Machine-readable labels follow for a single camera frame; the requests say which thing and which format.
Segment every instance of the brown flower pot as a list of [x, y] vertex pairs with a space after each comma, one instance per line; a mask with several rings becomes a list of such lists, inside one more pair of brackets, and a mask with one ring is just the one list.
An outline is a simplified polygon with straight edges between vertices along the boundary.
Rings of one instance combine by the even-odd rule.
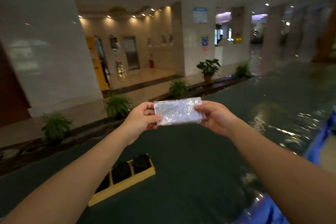
[[211, 75], [205, 75], [204, 76], [204, 81], [209, 84], [212, 83], [212, 76]]

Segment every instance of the forearm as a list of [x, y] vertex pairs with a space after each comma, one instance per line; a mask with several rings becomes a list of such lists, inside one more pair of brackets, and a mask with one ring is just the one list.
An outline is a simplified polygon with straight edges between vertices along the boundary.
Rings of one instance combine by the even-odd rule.
[[95, 190], [125, 147], [116, 129], [83, 156], [25, 198], [4, 220], [9, 223], [76, 223]]
[[231, 135], [232, 142], [292, 224], [335, 223], [333, 176], [277, 146], [242, 120], [233, 124]]

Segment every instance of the clear plastic wrap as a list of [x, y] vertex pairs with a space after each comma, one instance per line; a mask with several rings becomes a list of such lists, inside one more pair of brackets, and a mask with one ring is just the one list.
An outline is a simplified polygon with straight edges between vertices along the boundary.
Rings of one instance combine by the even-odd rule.
[[194, 109], [195, 105], [200, 104], [202, 104], [201, 98], [155, 102], [155, 114], [162, 115], [162, 120], [157, 124], [165, 126], [183, 123], [200, 123], [204, 116]]

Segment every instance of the dark green floor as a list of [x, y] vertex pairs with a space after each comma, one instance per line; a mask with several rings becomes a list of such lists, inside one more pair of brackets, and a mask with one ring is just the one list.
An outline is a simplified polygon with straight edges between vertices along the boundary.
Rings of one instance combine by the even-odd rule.
[[[272, 141], [302, 153], [336, 103], [335, 66], [296, 64], [207, 97], [260, 129]], [[54, 154], [0, 177], [0, 216], [95, 142]], [[86, 208], [79, 223], [225, 223], [249, 206], [249, 167], [233, 144], [197, 125], [143, 133], [120, 160], [148, 153], [156, 175]]]

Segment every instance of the wooden planter box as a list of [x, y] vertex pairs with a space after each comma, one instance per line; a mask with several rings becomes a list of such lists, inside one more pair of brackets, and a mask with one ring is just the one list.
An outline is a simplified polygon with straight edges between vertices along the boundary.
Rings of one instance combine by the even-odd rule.
[[109, 177], [109, 187], [94, 194], [91, 198], [91, 200], [89, 201], [88, 205], [92, 206], [95, 205], [96, 203], [103, 201], [105, 199], [107, 199], [108, 197], [111, 197], [153, 175], [155, 175], [155, 168], [154, 165], [152, 163], [152, 160], [149, 158], [149, 162], [150, 162], [150, 167], [140, 173], [135, 174], [134, 173], [134, 168], [133, 168], [133, 160], [128, 161], [128, 165], [131, 169], [131, 177], [118, 182], [117, 184], [113, 183], [113, 179], [112, 179], [112, 169], [111, 171], [109, 171], [108, 173], [108, 177]]

